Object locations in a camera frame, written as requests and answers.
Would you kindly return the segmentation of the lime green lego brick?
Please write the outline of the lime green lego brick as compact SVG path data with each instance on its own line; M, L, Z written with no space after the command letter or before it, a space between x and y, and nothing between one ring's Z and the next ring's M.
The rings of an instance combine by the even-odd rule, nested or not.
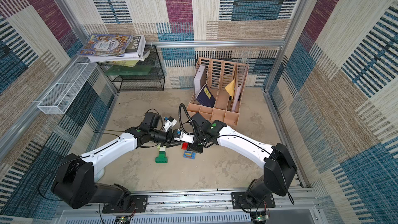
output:
M162 147L162 146L159 145L159 146L158 146L158 150L159 150L159 151L165 151L165 150L166 150L166 147L165 147L165 146Z

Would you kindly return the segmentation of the long blue lego brick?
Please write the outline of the long blue lego brick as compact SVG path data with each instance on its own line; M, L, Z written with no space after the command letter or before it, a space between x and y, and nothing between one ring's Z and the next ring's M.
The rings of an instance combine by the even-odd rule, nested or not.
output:
M185 150L184 153L183 153L183 157L184 157L184 158L188 158L188 159L195 159L196 153L193 152L193 151L187 151L187 150Z

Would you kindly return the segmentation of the bright green square lego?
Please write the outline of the bright green square lego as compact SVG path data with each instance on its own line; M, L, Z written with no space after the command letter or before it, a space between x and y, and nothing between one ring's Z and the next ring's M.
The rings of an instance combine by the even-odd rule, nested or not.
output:
M160 158L160 159L166 158L166 152L160 151L160 152L159 152L159 158Z

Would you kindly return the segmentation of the long green lego brick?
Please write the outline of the long green lego brick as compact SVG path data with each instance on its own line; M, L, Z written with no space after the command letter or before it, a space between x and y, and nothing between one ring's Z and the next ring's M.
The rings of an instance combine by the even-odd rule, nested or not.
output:
M168 163L168 158L167 157L156 157L155 158L155 163Z

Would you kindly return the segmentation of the red lego brick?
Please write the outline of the red lego brick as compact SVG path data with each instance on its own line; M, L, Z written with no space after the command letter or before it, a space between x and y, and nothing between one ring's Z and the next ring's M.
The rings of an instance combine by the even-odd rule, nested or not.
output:
M188 143L182 143L181 149L186 150L188 148Z

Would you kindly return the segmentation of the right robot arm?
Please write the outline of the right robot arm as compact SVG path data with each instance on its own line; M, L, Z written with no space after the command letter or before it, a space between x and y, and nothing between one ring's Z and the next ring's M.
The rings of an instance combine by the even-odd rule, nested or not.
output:
M210 122L196 113L190 118L193 140L199 144L215 144L236 151L263 169L263 176L248 186L244 201L250 206L259 206L266 197L276 194L289 196L294 202L289 187L297 172L297 166L288 148L278 143L268 145L238 133L226 123Z

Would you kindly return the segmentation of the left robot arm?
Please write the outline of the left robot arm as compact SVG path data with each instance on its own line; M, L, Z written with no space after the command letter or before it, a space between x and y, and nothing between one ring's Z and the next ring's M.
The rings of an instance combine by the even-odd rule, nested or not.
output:
M130 191L118 184L107 185L95 182L95 175L122 155L148 142L168 145L180 141L182 130L173 130L176 120L170 118L165 127L157 129L160 116L146 113L137 127L125 130L113 141L79 156L66 156L58 168L51 191L73 209L88 203L107 204L127 212L132 207Z

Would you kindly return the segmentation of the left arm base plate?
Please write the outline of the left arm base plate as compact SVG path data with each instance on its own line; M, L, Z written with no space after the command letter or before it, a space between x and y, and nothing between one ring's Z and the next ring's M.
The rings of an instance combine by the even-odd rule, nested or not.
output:
M127 196L121 203L105 204L102 208L102 214L143 213L146 211L147 202L148 195Z

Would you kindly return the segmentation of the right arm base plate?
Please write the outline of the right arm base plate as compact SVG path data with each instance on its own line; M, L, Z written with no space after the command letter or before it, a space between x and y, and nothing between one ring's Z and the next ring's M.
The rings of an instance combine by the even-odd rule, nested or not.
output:
M244 191L233 191L231 192L232 206L234 209L248 209L255 211L264 210L267 206L268 208L274 208L276 206L274 197L272 194L267 195L260 202L254 197L247 195Z

